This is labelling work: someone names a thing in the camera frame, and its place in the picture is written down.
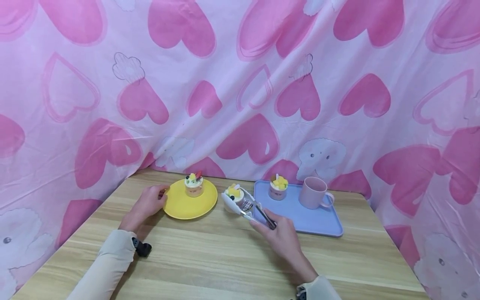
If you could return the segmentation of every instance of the left hand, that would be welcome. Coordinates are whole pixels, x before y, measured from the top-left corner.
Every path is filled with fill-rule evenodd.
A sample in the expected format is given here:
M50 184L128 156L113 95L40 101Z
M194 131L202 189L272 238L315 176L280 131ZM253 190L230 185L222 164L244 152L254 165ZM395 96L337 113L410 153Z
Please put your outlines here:
M163 184L145 188L140 198L133 205L131 213L142 217L144 220L158 213L167 201L165 192L169 188L170 186Z
M148 217L163 208L167 200L165 192L169 188L163 184L145 188L132 209L123 217L119 229L136 233Z

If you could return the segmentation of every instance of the mini cake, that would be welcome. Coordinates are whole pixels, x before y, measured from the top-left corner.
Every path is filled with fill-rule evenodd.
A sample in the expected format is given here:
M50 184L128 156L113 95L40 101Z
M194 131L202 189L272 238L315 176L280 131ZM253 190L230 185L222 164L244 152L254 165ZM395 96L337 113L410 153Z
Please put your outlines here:
M202 172L197 172L197 174L187 175L185 178L185 192L189 197L198 197L204 192L204 178L202 177Z
M270 178L270 189L268 195L274 200L283 200L287 195L288 181L278 174Z
M240 208L243 206L243 198L245 197L245 193L240 189L238 184L230 185L226 190L225 194L235 202Z

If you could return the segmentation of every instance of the hand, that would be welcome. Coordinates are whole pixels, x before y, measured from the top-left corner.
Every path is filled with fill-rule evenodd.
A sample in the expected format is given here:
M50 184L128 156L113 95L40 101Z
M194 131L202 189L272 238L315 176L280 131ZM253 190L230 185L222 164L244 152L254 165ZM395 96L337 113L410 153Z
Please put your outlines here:
M165 192L169 188L168 185L154 185L145 188L130 212L144 220L158 213L165 206L165 201L167 201Z
M301 250L292 220L268 209L265 209L265 213L276 223L274 230L256 221L250 221L250 225L265 238L275 253L290 264L302 283L314 281L318 274Z
M119 229L137 233L144 221L159 212L167 200L168 185L155 185L145 188L133 205L132 209L123 217Z

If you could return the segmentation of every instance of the beige sleeve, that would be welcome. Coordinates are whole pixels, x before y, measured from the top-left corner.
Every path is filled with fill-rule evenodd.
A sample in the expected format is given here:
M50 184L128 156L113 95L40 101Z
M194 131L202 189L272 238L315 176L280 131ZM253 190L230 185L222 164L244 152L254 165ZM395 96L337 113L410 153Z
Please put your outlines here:
M324 276L318 276L314 281L298 286L297 292L300 299L300 295L306 293L306 300L342 300Z
M67 300L108 300L133 261L133 232L114 230Z

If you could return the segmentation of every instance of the yellow plate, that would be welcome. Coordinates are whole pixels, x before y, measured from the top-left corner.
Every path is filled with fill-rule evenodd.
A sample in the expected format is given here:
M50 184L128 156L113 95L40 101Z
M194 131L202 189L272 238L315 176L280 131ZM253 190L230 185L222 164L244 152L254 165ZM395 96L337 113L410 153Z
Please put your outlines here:
M163 210L167 215L179 220L195 219L208 213L216 203L218 192L215 185L204 178L204 193L192 198L185 193L184 180L179 180L167 191L167 203Z

